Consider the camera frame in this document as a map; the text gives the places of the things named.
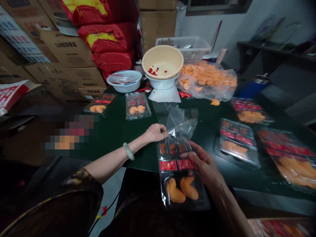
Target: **white bowl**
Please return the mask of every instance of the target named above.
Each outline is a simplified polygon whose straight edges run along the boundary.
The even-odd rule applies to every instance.
[[[178,73],[173,78],[164,79],[164,80],[150,78],[147,74],[146,74],[146,77],[149,79],[150,85],[153,88],[159,89],[159,90],[166,90],[166,89],[170,89],[171,87],[174,86],[175,80],[179,77],[179,75],[180,75],[180,73]]]
[[[111,75],[116,75],[116,74],[123,74],[126,77],[129,77],[129,76],[132,76],[133,78],[137,77],[137,80],[127,83],[127,84],[114,84],[111,82]],[[121,93],[134,92],[141,85],[142,74],[138,71],[124,70],[124,71],[115,72],[111,75],[108,77],[107,82],[109,85],[112,85],[117,92],[121,92]]]
[[[169,79],[175,77],[183,66],[182,53],[168,45],[160,45],[148,50],[142,59],[145,73],[154,79]]]

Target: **red sack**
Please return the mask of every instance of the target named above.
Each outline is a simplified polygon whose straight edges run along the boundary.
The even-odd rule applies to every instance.
[[[59,0],[59,2],[69,20],[76,26],[136,23],[139,17],[134,0]]]
[[[130,22],[82,26],[78,34],[94,53],[126,52],[139,42],[137,27]]]
[[[135,50],[93,54],[90,59],[105,72],[128,70],[135,62]]]

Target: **bracelet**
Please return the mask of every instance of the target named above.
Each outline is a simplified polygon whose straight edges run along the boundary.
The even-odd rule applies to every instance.
[[[127,143],[123,143],[123,147],[124,147],[124,149],[125,149],[125,151],[126,151],[128,157],[129,157],[132,161],[135,160],[135,157],[134,157],[132,151],[130,150],[130,148],[128,147]]]

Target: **stacked cardboard boxes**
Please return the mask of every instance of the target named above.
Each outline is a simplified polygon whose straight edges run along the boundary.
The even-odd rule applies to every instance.
[[[0,3],[3,7],[0,7],[0,33],[6,40],[31,62],[57,62],[35,26],[54,28],[38,1],[1,0]]]
[[[79,37],[59,31],[41,31],[40,35],[59,63],[26,69],[60,101],[88,101],[107,88],[100,70],[89,60],[91,50]]]
[[[88,102],[79,88],[106,89],[97,67],[65,68],[61,63],[33,64],[25,69],[61,102]]]
[[[174,37],[177,0],[139,0],[143,51],[156,45],[157,38]]]
[[[38,82],[24,69],[28,61],[14,48],[0,38],[0,84],[10,84],[23,80]]]

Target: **black cable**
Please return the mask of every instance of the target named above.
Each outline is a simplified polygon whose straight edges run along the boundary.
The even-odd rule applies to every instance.
[[[95,226],[95,225],[98,223],[98,221],[103,217],[103,215],[104,215],[106,212],[108,212],[108,211],[110,210],[110,208],[113,206],[113,204],[115,203],[115,200],[116,200],[117,197],[119,196],[119,192],[118,192],[118,194],[116,195],[116,197],[115,197],[114,201],[112,202],[112,204],[110,205],[110,207],[107,208],[106,211],[102,213],[101,217],[95,221],[95,223],[93,224],[93,226],[91,227],[91,229],[90,229],[90,231],[89,231],[88,236],[90,236],[90,234],[91,234],[91,232],[92,232],[94,226]]]

